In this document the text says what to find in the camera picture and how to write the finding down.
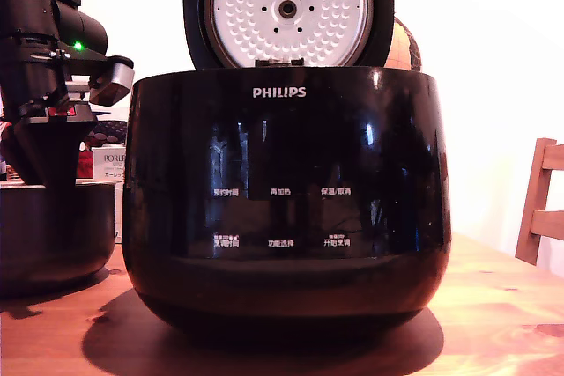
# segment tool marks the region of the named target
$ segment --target white inner lid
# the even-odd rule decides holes
[[[284,2],[294,16],[283,16]],[[366,44],[370,11],[372,0],[211,0],[219,48],[237,67],[301,58],[306,66],[346,65]]]

